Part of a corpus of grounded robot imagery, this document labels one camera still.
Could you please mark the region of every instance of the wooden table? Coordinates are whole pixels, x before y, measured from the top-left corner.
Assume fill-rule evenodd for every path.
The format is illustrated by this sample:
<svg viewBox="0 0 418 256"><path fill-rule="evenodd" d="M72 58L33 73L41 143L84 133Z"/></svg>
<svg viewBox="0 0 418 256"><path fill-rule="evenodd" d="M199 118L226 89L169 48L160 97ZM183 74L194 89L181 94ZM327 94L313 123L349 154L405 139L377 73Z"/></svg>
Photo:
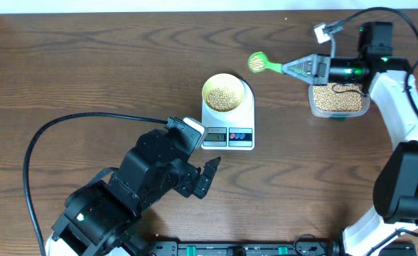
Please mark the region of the wooden table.
<svg viewBox="0 0 418 256"><path fill-rule="evenodd" d="M344 122L314 117L308 85L252 74L263 50L288 62L328 53L312 26L353 11L0 16L0 255L37 255L21 167L29 140L47 121L75 112L200 119L200 91L216 73L237 73L256 100L254 151L196 151L191 163L223 161L208 196L172 191L144 214L140 231L185 240L284 241L337 235L372 205L377 175L392 153L378 108ZM418 10L407 11L418 27ZM368 13L336 36L354 56L364 21L394 21L395 55L417 56L400 18ZM64 122L33 152L33 202L45 237L65 199L100 169L118 166L156 124L108 118Z"/></svg>

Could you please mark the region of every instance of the bowl of beans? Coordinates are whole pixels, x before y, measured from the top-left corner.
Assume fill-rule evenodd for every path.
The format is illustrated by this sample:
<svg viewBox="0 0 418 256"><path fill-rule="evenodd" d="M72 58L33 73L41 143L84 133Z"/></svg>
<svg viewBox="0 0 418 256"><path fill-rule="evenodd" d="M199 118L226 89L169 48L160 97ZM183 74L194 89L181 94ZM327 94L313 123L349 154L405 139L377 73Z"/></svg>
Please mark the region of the bowl of beans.
<svg viewBox="0 0 418 256"><path fill-rule="evenodd" d="M370 106L370 98L360 85L329 83L324 86L310 85L309 102L316 117L359 117Z"/></svg>
<svg viewBox="0 0 418 256"><path fill-rule="evenodd" d="M234 75L214 75L203 86L203 107L218 119L233 121L252 106L253 99L247 99L245 86Z"/></svg>

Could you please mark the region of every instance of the scale control panel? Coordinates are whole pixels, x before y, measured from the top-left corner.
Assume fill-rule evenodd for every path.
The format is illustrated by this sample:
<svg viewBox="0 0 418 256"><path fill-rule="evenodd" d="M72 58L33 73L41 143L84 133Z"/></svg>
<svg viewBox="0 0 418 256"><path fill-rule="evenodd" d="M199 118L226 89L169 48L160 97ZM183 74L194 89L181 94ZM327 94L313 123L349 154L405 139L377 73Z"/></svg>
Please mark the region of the scale control panel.
<svg viewBox="0 0 418 256"><path fill-rule="evenodd" d="M254 138L252 128L241 127L209 127L203 147L216 149L253 149Z"/></svg>

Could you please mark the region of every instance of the white scale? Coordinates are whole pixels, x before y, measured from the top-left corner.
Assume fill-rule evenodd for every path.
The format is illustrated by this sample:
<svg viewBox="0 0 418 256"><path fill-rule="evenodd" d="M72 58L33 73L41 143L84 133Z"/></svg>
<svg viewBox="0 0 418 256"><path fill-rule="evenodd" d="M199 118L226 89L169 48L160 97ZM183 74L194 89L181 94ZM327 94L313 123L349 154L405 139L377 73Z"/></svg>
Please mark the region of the white scale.
<svg viewBox="0 0 418 256"><path fill-rule="evenodd" d="M217 118L203 102L202 123L208 128L202 147L219 150L252 150L254 148L254 97L250 87L242 81L244 100L228 118Z"/></svg>

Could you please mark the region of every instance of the white background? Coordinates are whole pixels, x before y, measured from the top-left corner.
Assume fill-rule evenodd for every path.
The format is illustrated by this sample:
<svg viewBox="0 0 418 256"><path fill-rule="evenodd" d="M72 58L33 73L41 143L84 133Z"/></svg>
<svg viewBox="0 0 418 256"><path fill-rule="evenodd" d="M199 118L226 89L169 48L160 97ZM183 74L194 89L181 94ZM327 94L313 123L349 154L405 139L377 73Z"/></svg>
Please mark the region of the white background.
<svg viewBox="0 0 418 256"><path fill-rule="evenodd" d="M418 0L0 0L0 14L365 9L374 6L418 9Z"/></svg>

